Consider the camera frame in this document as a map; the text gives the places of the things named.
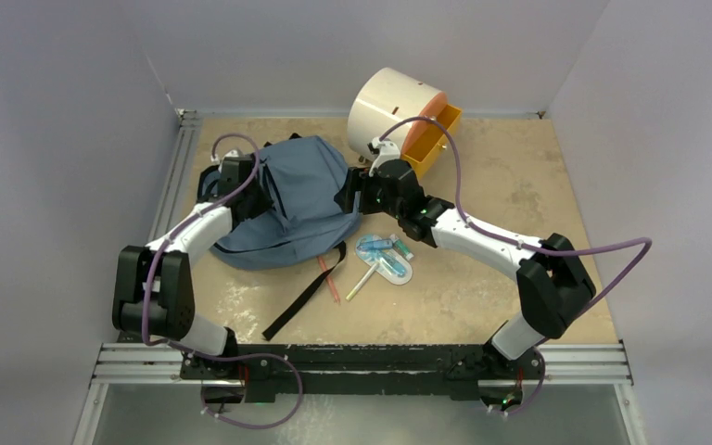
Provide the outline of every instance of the gray wall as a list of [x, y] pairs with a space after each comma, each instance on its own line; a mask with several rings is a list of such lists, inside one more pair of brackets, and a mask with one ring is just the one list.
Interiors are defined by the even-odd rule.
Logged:
[[593, 245], [655, 240], [609, 299], [651, 438], [712, 443], [712, 2], [612, 0], [551, 115]]
[[69, 443], [177, 123], [113, 2], [0, 1], [0, 443]]
[[470, 112], [536, 112], [607, 0], [121, 0], [174, 104], [347, 112], [390, 66]]

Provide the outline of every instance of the black strap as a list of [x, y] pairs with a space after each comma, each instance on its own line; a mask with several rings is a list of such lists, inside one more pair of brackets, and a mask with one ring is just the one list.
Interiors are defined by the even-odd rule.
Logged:
[[334, 266], [330, 267], [327, 271], [321, 273], [318, 275], [317, 278], [312, 280], [312, 283], [310, 283], [309, 286], [307, 286], [306, 289], [304, 289], [304, 292], [301, 292], [301, 295], [299, 295], [296, 298], [296, 301], [290, 304], [287, 309], [279, 316], [277, 317], [276, 320], [274, 320], [274, 323], [272, 323], [271, 326], [266, 328], [265, 331], [263, 331], [263, 338], [266, 340], [271, 340], [277, 333], [280, 331], [280, 329], [283, 328], [287, 324], [287, 322], [290, 321], [291, 318], [293, 318], [297, 312], [301, 310], [301, 308], [304, 307], [305, 304], [307, 304], [307, 301], [312, 298], [313, 295], [315, 295], [315, 291], [318, 290], [318, 287], [320, 287], [327, 276], [329, 276], [330, 273], [334, 270], [335, 267], [337, 267], [338, 264], [340, 264], [343, 260], [345, 260], [345, 252], [348, 251], [348, 247], [345, 245], [345, 241], [340, 241], [339, 244], [335, 246], [337, 250], [339, 250], [339, 260], [337, 260], [337, 264]]

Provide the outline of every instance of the purple hose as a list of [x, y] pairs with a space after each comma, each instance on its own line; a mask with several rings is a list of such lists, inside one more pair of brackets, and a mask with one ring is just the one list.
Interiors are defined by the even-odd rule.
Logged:
[[[449, 131], [446, 130], [446, 127], [441, 125], [440, 122], [438, 122], [434, 119], [430, 119], [427, 116], [413, 116], [411, 118], [399, 121], [399, 122], [395, 123], [394, 125], [392, 125], [391, 128], [386, 130], [386, 132], [383, 133], [383, 135], [381, 135], [380, 140], [386, 139], [392, 132], [394, 132], [395, 130], [400, 128], [402, 125], [405, 125], [406, 123], [413, 122], [413, 121], [425, 121], [425, 122], [431, 123], [431, 124], [437, 126], [443, 132], [443, 134], [446, 135], [446, 139], [449, 141], [449, 145], [451, 146], [451, 152], [454, 154], [454, 166], [457, 170], [457, 178], [456, 178], [457, 179], [457, 185], [456, 185], [457, 188], [454, 191], [454, 205], [457, 209], [457, 213], [459, 213], [459, 215], [460, 215], [460, 218], [462, 218], [463, 221], [465, 221], [465, 223], [468, 225], [468, 227], [474, 229], [476, 232], [478, 232], [484, 236], [488, 236], [492, 239], [497, 239], [504, 243], [507, 243], [507, 244], [510, 244], [513, 246], [518, 246], [519, 248], [524, 248], [524, 249], [527, 249], [527, 250], [530, 250], [533, 252], [537, 252], [542, 255], [547, 255], [550, 257], [578, 257], [581, 255], [596, 255], [599, 253], [615, 252], [616, 250], [622, 250], [624, 248], [631, 248], [633, 246], [639, 246], [640, 244], [643, 245], [640, 252], [637, 255], [635, 255], [635, 257], [629, 262], [629, 264], [627, 264], [627, 266], [618, 275], [616, 275], [615, 278], [613, 278], [613, 281], [611, 281], [607, 286], [605, 286], [602, 289], [602, 292], [599, 292], [599, 294], [596, 297], [591, 299], [591, 301], [585, 306], [585, 308], [583, 308], [583, 310], [578, 314], [578, 316], [575, 317], [576, 319], [579, 318], [580, 315], [585, 313], [587, 310], [592, 308], [593, 305], [598, 303], [601, 299], [606, 297], [607, 293], [609, 293], [611, 290], [613, 290], [613, 287], [615, 287], [618, 283], [620, 283], [621, 280], [623, 280], [624, 277], [632, 269], [634, 269], [634, 266], [636, 266], [637, 263], [640, 262], [640, 260], [642, 260], [642, 257], [644, 257], [646, 253], [648, 253], [648, 250], [651, 249], [651, 244], [652, 244], [651, 238], [641, 237], [641, 238], [631, 239], [629, 241], [624, 241], [621, 243], [615, 243], [615, 244], [611, 244], [608, 246], [603, 246], [600, 248], [585, 248], [583, 250], [561, 250], [561, 251], [549, 250], [546, 248], [540, 248], [537, 246], [531, 246], [528, 244], [524, 244], [520, 240], [510, 238], [508, 236], [495, 234], [495, 233], [490, 232], [489, 230], [485, 230], [485, 229], [477, 226], [476, 224], [471, 222], [470, 217], [468, 217], [468, 215], [465, 213], [465, 210], [463, 210], [463, 205], [460, 203], [460, 191], [462, 188], [462, 179], [463, 179], [462, 178], [462, 169], [460, 166], [460, 152], [457, 150], [457, 144], [454, 142], [454, 138], [451, 136]], [[549, 338], [543, 338], [539, 343], [537, 343], [536, 346], [541, 345], [542, 343], [546, 342], [547, 340], [549, 340]], [[525, 403], [529, 403], [536, 397], [537, 393], [541, 389], [541, 383], [543, 382], [543, 380], [544, 380], [544, 378], [542, 375], [542, 378], [539, 380], [539, 384], [536, 386], [536, 388], [531, 393], [531, 395], [528, 397], [528, 399], [526, 400]], [[517, 413], [520, 410], [521, 409], [513, 410], [512, 413]]]
[[267, 428], [273, 428], [275, 426], [282, 425], [283, 423], [287, 422], [293, 414], [296, 413], [296, 411], [299, 410], [299, 406], [301, 405], [301, 400], [303, 399], [303, 391], [302, 391], [302, 385], [301, 385], [301, 374], [299, 374], [299, 370], [296, 369], [295, 366], [291, 362], [289, 362], [287, 359], [280, 357], [279, 355], [274, 355], [274, 354], [267, 354], [267, 353], [259, 353], [259, 354], [248, 354], [248, 355], [240, 355], [237, 357], [217, 357], [209, 354], [204, 354], [202, 352], [196, 352], [193, 351], [183, 345], [180, 345], [178, 343], [168, 341], [167, 338], [161, 338], [159, 340], [154, 340], [151, 341], [151, 337], [148, 334], [148, 305], [151, 302], [151, 288], [154, 285], [154, 276], [157, 274], [157, 266], [159, 264], [159, 259], [162, 257], [162, 253], [165, 252], [165, 249], [168, 248], [168, 246], [171, 244], [171, 242], [178, 236], [185, 228], [189, 227], [190, 224], [194, 223], [197, 221], [202, 215], [205, 215], [206, 213], [209, 213], [210, 211], [217, 209], [220, 206], [223, 206], [227, 201], [229, 201], [232, 197], [235, 197], [239, 193], [241, 193], [247, 186], [249, 185], [250, 182], [252, 182], [253, 179], [258, 175], [258, 166], [260, 164], [260, 154], [259, 154], [259, 149], [258, 145], [255, 144], [255, 141], [252, 140], [249, 136], [241, 133], [228, 133], [228, 134], [223, 134], [222, 136], [218, 137], [217, 140], [214, 142], [214, 146], [211, 149], [211, 155], [216, 154], [216, 149], [217, 145], [222, 141], [223, 139], [229, 138], [229, 137], [235, 137], [239, 139], [244, 139], [245, 141], [249, 142], [252, 145], [252, 149], [254, 150], [252, 156], [255, 158], [255, 162], [252, 165], [252, 170], [249, 172], [249, 176], [247, 179], [242, 183], [239, 187], [237, 187], [233, 192], [229, 193], [227, 196], [222, 197], [218, 199], [217, 201], [211, 203], [211, 205], [207, 206], [204, 208], [199, 214], [195, 213], [193, 215], [190, 215], [187, 217], [185, 220], [183, 220], [179, 225], [177, 225], [171, 232], [165, 236], [165, 239], [162, 241], [162, 243], [159, 245], [159, 248], [157, 248], [157, 252], [154, 254], [154, 258], [151, 260], [151, 265], [148, 267], [148, 276], [146, 277], [146, 290], [144, 291], [143, 294], [143, 315], [142, 315], [142, 320], [140, 324], [140, 334], [141, 338], [143, 339], [143, 343], [146, 344], [147, 346], [155, 346], [160, 343], [168, 343], [171, 347], [176, 348], [178, 350], [181, 350], [186, 353], [192, 353], [197, 355], [198, 357], [202, 357], [206, 360], [212, 360], [215, 362], [240, 362], [243, 360], [248, 360], [248, 359], [259, 359], [259, 358], [268, 358], [268, 359], [275, 359], [278, 360], [282, 363], [284, 363], [290, 370], [293, 372], [294, 376], [296, 377], [296, 383], [299, 385], [299, 396], [296, 399], [296, 404], [293, 406], [293, 408], [290, 410], [290, 413], [288, 413], [285, 417], [282, 419], [272, 422], [270, 424], [266, 425], [253, 425], [253, 424], [246, 424], [243, 422], [239, 422], [237, 420], [229, 419], [227, 417], [224, 417], [222, 415], [215, 415], [214, 412], [209, 410], [208, 407], [205, 405], [204, 402], [204, 411], [211, 415], [212, 417], [215, 417], [216, 419], [222, 420], [224, 422], [227, 422], [228, 424], [234, 425], [234, 426], [240, 426], [242, 428], [246, 429], [267, 429]]

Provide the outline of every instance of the purple cable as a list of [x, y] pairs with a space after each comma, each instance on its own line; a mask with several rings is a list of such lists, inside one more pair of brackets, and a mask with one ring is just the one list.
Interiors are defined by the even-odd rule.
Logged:
[[[629, 272], [634, 269], [634, 266], [637, 265], [637, 263], [642, 260], [642, 257], [645, 256], [646, 253], [648, 253], [648, 250], [651, 249], [651, 238], [648, 237], [641, 237], [641, 238], [635, 238], [631, 239], [629, 241], [624, 241], [621, 243], [615, 243], [611, 244], [608, 246], [603, 246], [600, 248], [584, 248], [582, 250], [549, 250], [547, 248], [540, 248], [537, 246], [531, 246], [528, 244], [524, 244], [522, 241], [510, 238], [508, 236], [503, 236], [499, 234], [495, 234], [493, 232], [490, 232], [489, 230], [485, 230], [476, 224], [471, 222], [470, 217], [465, 213], [465, 210], [463, 210], [463, 205], [460, 203], [460, 191], [462, 188], [462, 169], [460, 166], [460, 152], [457, 150], [457, 144], [454, 142], [454, 138], [451, 136], [451, 133], [444, 127], [443, 125], [440, 124], [440, 122], [428, 118], [427, 116], [413, 116], [408, 119], [404, 119], [402, 121], [399, 121], [395, 123], [394, 125], [391, 126], [388, 130], [386, 130], [380, 137], [380, 140], [386, 139], [392, 132], [400, 128], [402, 125], [405, 125], [406, 123], [413, 122], [413, 121], [425, 121], [428, 123], [431, 123], [435, 126], [437, 126], [443, 134], [446, 136], [446, 139], [449, 141], [449, 145], [451, 146], [451, 152], [454, 154], [454, 166], [455, 169], [457, 170], [457, 188], [454, 191], [454, 206], [457, 209], [457, 213], [460, 215], [460, 218], [465, 221], [465, 223], [468, 225], [468, 227], [474, 229], [476, 232], [488, 236], [492, 239], [497, 239], [498, 241], [502, 241], [504, 243], [510, 244], [517, 246], [519, 248], [524, 248], [536, 253], [540, 253], [542, 255], [547, 255], [550, 257], [578, 257], [581, 255], [596, 255], [600, 253], [606, 253], [606, 252], [615, 252], [616, 250], [622, 250], [624, 248], [631, 248], [634, 246], [639, 246], [642, 244], [642, 249], [640, 252], [627, 264], [627, 266], [618, 274], [616, 275], [615, 278], [613, 278], [613, 281], [611, 281], [607, 286], [605, 286], [602, 289], [602, 292], [599, 292], [599, 294], [591, 299], [591, 301], [583, 308], [583, 310], [578, 314], [575, 319], [579, 318], [580, 315], [585, 313], [587, 310], [593, 307], [596, 303], [598, 303], [601, 299], [607, 296], [607, 293], [609, 293], [611, 290], [613, 290], [613, 287], [617, 286], [618, 283], [621, 282], [621, 280], [624, 279], [624, 277], [629, 274]], [[549, 338], [543, 338], [539, 343], [536, 344], [536, 346], [539, 346], [549, 340]], [[544, 366], [544, 359], [541, 359], [542, 366]], [[539, 380], [539, 384], [536, 386], [534, 391], [531, 393], [531, 395], [528, 397], [528, 400], [526, 403], [532, 401], [535, 397], [536, 394], [541, 390], [541, 383], [544, 381], [543, 375], [542, 378]], [[512, 413], [517, 413], [519, 412], [520, 409], [513, 410]]]
[[255, 144], [255, 141], [252, 140], [249, 136], [241, 133], [228, 133], [228, 134], [223, 134], [222, 136], [218, 137], [216, 141], [214, 141], [214, 145], [211, 149], [211, 155], [214, 156], [216, 154], [217, 150], [217, 145], [222, 141], [223, 139], [227, 139], [229, 137], [235, 137], [239, 139], [244, 139], [245, 141], [249, 142], [252, 145], [252, 149], [254, 150], [252, 156], [255, 158], [255, 162], [252, 165], [252, 170], [249, 172], [249, 176], [247, 179], [242, 183], [240, 186], [238, 186], [233, 192], [229, 193], [225, 197], [222, 197], [218, 199], [217, 201], [211, 203], [211, 205], [207, 206], [204, 208], [200, 213], [195, 213], [193, 215], [190, 215], [187, 217], [185, 220], [179, 223], [171, 232], [165, 237], [165, 239], [162, 241], [162, 243], [159, 245], [157, 248], [157, 252], [154, 253], [154, 258], [151, 260], [151, 265], [148, 267], [148, 276], [146, 277], [146, 290], [144, 291], [143, 294], [143, 314], [142, 314], [142, 320], [140, 324], [140, 334], [141, 338], [143, 339], [143, 343], [146, 344], [146, 346], [155, 346], [160, 343], [168, 343], [172, 348], [175, 348], [177, 350], [181, 350], [186, 353], [190, 354], [195, 354], [198, 357], [202, 357], [206, 360], [212, 360], [215, 362], [240, 362], [243, 360], [248, 360], [248, 359], [259, 359], [259, 358], [268, 358], [268, 359], [275, 359], [278, 360], [282, 363], [284, 363], [290, 370], [293, 372], [294, 376], [296, 377], [296, 383], [299, 385], [299, 396], [296, 399], [296, 404], [294, 405], [293, 409], [290, 410], [290, 413], [288, 413], [285, 417], [282, 419], [272, 422], [270, 424], [266, 425], [253, 425], [253, 424], [247, 424], [243, 422], [239, 422], [237, 420], [229, 419], [227, 417], [224, 417], [222, 415], [215, 415], [214, 412], [212, 412], [205, 404], [204, 402], [204, 411], [207, 412], [209, 415], [212, 417], [222, 420], [224, 422], [227, 422], [228, 424], [234, 425], [234, 426], [240, 426], [242, 428], [246, 429], [267, 429], [267, 428], [273, 428], [275, 426], [282, 425], [284, 422], [287, 422], [288, 419], [290, 419], [293, 414], [296, 413], [296, 411], [299, 410], [299, 406], [301, 405], [301, 400], [303, 399], [303, 391], [302, 391], [302, 385], [301, 385], [301, 374], [299, 374], [299, 370], [296, 369], [296, 367], [289, 362], [287, 359], [280, 357], [279, 355], [274, 355], [274, 354], [268, 354], [268, 353], [258, 353], [258, 354], [248, 354], [248, 355], [240, 355], [237, 357], [217, 357], [214, 355], [209, 355], [205, 354], [203, 352], [197, 352], [194, 350], [191, 350], [181, 344], [168, 341], [167, 338], [161, 338], [159, 340], [154, 340], [152, 341], [149, 334], [148, 334], [148, 305], [151, 302], [151, 289], [154, 285], [154, 276], [157, 273], [157, 266], [159, 264], [159, 259], [162, 257], [162, 253], [165, 252], [165, 249], [168, 248], [170, 243], [178, 236], [185, 228], [189, 227], [190, 224], [194, 223], [197, 221], [201, 216], [205, 215], [206, 213], [217, 209], [220, 206], [223, 206], [227, 201], [229, 201], [232, 197], [235, 197], [239, 193], [241, 193], [247, 186], [249, 185], [250, 182], [252, 182], [253, 179], [258, 175], [258, 166], [260, 164], [260, 154], [259, 154], [259, 149], [258, 145]]

